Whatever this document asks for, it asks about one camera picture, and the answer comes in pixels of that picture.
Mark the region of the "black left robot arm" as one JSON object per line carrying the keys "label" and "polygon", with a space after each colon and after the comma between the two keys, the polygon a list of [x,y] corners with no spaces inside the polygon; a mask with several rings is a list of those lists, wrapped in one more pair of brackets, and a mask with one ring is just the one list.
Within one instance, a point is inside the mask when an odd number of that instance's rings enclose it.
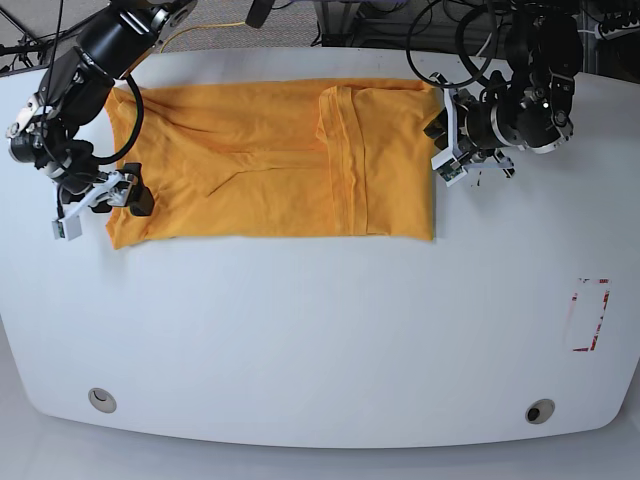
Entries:
{"label": "black left robot arm", "polygon": [[[504,50],[512,71],[509,79],[498,70],[486,76],[486,69],[476,67],[465,49],[466,27],[490,12],[511,19],[506,35],[494,30],[487,44],[491,51]],[[459,21],[456,51],[482,90],[473,95],[466,88],[450,87],[440,74],[432,77],[444,92],[444,108],[424,132],[439,150],[432,168],[447,185],[473,169],[498,168],[512,177],[515,167],[504,149],[545,154],[573,136],[570,113],[583,61],[574,12],[572,6],[545,1],[506,1],[479,5]]]}

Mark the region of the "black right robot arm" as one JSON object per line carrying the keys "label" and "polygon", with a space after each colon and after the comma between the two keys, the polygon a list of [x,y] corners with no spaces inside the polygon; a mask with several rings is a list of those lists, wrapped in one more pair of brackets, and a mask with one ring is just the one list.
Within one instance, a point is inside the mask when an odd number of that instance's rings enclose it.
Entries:
{"label": "black right robot arm", "polygon": [[[145,116],[132,72],[169,39],[195,6],[192,0],[110,2],[88,22],[71,50],[53,58],[38,90],[8,127],[12,158],[33,165],[56,185],[56,238],[79,237],[85,209],[108,213],[125,208],[137,217],[153,212],[154,199],[144,184],[141,165],[124,160]],[[75,136],[97,117],[118,81],[133,94],[134,125],[114,154],[97,156],[92,143]]]}

